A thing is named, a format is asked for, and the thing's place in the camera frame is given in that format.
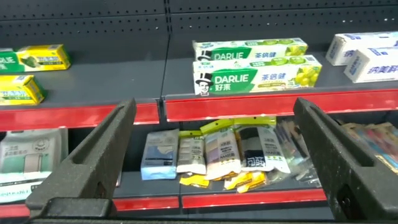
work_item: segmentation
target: white toothpaste box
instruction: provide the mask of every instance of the white toothpaste box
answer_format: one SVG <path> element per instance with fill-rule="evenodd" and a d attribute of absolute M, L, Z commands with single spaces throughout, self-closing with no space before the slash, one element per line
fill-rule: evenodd
<path fill-rule="evenodd" d="M 354 83 L 398 80 L 398 47 L 359 49 L 344 70 Z"/>
<path fill-rule="evenodd" d="M 355 50 L 393 46 L 398 46 L 398 31 L 336 34 L 326 53 L 326 59 L 334 66 L 347 65 Z"/>

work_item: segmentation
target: darlie toothpaste box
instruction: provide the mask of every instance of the darlie toothpaste box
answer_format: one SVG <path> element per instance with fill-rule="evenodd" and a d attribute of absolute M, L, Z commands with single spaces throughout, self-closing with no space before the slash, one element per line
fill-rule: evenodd
<path fill-rule="evenodd" d="M 308 45 L 300 38 L 193 42 L 195 60 L 236 60 L 304 55 Z"/>
<path fill-rule="evenodd" d="M 393 46 L 398 46 L 398 31 L 336 34 L 326 59 L 334 66 L 347 65 L 357 49 Z"/>
<path fill-rule="evenodd" d="M 344 73 L 354 83 L 398 80 L 398 47 L 359 49 Z"/>
<path fill-rule="evenodd" d="M 195 94 L 254 93 L 312 87 L 322 65 L 312 55 L 193 63 Z"/>

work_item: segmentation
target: pegboard panel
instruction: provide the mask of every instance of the pegboard panel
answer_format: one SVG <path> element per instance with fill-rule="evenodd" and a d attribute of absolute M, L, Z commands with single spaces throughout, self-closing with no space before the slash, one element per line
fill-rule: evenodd
<path fill-rule="evenodd" d="M 383 6 L 398 0 L 169 0 L 171 13 Z"/>
<path fill-rule="evenodd" d="M 306 30 L 316 28 L 389 26 L 397 29 L 398 6 L 344 7 L 269 11 L 203 12 L 172 14 L 173 33 L 252 31 L 259 29 Z"/>
<path fill-rule="evenodd" d="M 0 20 L 164 14 L 163 0 L 1 0 Z"/>
<path fill-rule="evenodd" d="M 0 40 L 20 37 L 74 37 L 111 34 L 167 34 L 165 15 L 0 22 Z"/>

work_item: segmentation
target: green toothpaste box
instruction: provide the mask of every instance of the green toothpaste box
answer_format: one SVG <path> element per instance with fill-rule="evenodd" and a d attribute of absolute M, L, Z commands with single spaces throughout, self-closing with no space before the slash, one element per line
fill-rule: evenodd
<path fill-rule="evenodd" d="M 195 60 L 236 60 L 304 55 L 308 45 L 300 38 L 193 42 Z"/>
<path fill-rule="evenodd" d="M 255 93 L 313 87 L 322 65 L 312 55 L 193 63 L 195 94 Z"/>

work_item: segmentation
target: yellow package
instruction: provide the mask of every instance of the yellow package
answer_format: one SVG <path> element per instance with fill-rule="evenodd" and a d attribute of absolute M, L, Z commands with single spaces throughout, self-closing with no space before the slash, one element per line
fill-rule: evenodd
<path fill-rule="evenodd" d="M 224 176 L 222 176 L 222 177 L 219 177 L 219 178 L 216 178 L 216 179 L 213 179 L 214 181 L 218 181 L 218 180 L 225 180 L 225 179 L 230 179 L 230 178 L 232 178 L 232 177 L 236 177 L 236 176 L 238 176 L 239 174 L 237 174 L 237 173 L 235 173 L 235 172 L 230 172 L 229 174 L 227 174 L 227 175 L 224 175 Z"/>
<path fill-rule="evenodd" d="M 267 184 L 267 177 L 265 172 L 257 171 L 252 173 L 252 181 L 250 183 L 244 184 L 238 187 L 236 190 L 238 193 L 245 193 L 249 190 L 253 190 Z"/>
<path fill-rule="evenodd" d="M 224 189 L 231 190 L 244 184 L 250 183 L 252 181 L 252 177 L 253 176 L 251 172 L 241 172 L 236 177 L 225 180 Z"/>
<path fill-rule="evenodd" d="M 62 44 L 1 49 L 0 73 L 66 70 L 70 60 Z"/>
<path fill-rule="evenodd" d="M 45 95 L 33 75 L 0 76 L 0 105 L 37 105 Z"/>
<path fill-rule="evenodd" d="M 181 176 L 180 179 L 180 184 L 186 185 L 186 186 L 194 186 L 194 187 L 201 187 L 201 188 L 208 188 L 210 181 L 205 180 L 204 175 L 183 175 Z"/>

